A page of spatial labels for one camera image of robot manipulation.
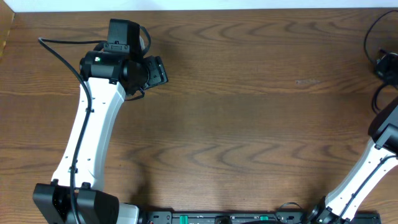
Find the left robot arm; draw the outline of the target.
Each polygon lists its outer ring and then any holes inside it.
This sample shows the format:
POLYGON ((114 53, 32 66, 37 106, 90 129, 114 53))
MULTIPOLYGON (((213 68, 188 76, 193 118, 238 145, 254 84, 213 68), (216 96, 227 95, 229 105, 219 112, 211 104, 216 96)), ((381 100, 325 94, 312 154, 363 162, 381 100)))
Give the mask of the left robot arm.
POLYGON ((90 51, 80 62, 83 83, 63 158, 33 201, 48 223, 139 223, 137 206, 103 191, 104 168, 119 109, 135 92, 167 83, 159 56, 90 51))

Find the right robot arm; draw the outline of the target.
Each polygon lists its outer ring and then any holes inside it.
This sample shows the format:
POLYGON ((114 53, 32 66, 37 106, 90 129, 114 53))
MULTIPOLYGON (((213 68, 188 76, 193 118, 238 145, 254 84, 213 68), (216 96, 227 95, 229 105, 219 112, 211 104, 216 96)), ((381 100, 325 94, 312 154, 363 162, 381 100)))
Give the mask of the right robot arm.
POLYGON ((314 207, 304 223, 350 223, 377 183, 397 166, 397 99, 378 112, 368 129, 370 139, 342 183, 314 207))

